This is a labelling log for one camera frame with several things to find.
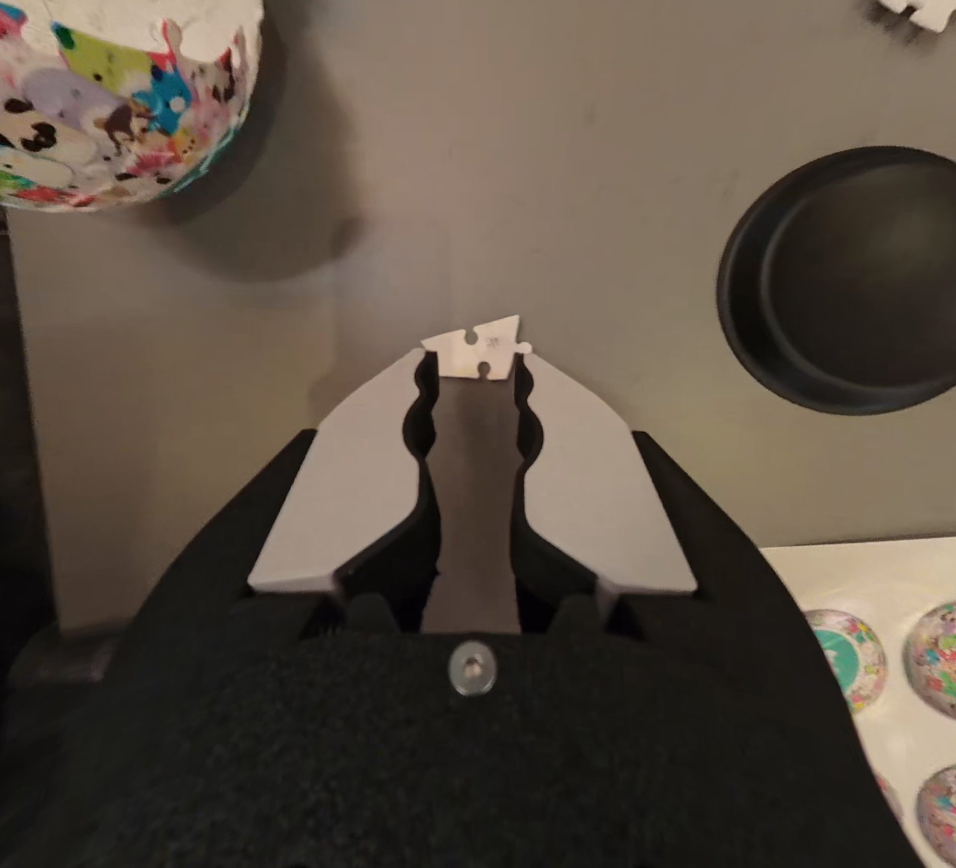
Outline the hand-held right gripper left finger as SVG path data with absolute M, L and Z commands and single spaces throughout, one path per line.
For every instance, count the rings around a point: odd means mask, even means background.
M 319 423 L 249 587 L 412 596 L 431 583 L 441 522 L 427 456 L 438 392 L 436 354 L 413 349 Z

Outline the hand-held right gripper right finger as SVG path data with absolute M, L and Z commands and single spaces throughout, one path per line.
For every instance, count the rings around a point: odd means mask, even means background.
M 535 596 L 690 596 L 698 588 L 625 420 L 536 354 L 515 365 L 522 465 L 511 566 Z

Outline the partly built puzzle ball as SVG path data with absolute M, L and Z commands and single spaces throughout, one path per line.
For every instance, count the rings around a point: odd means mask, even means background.
M 1 0 L 3 209 L 95 212 L 203 177 L 245 124 L 264 0 Z

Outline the white jigsaw puzzle piece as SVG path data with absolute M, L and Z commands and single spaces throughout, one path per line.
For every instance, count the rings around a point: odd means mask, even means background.
M 421 345 L 436 354 L 440 378 L 505 381 L 515 356 L 533 352 L 531 343 L 519 339 L 519 329 L 520 316 L 514 314 L 427 337 Z

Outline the printed puzzle instruction sheet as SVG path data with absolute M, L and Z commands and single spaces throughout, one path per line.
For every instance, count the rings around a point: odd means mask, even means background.
M 954 538 L 763 553 L 830 664 L 896 823 L 925 866 L 954 866 Z

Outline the black round ball stand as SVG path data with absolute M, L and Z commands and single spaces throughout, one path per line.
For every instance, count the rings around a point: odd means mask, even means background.
M 716 307 L 759 384 L 820 413 L 868 416 L 955 384 L 955 163 L 903 146 L 809 161 L 747 208 Z

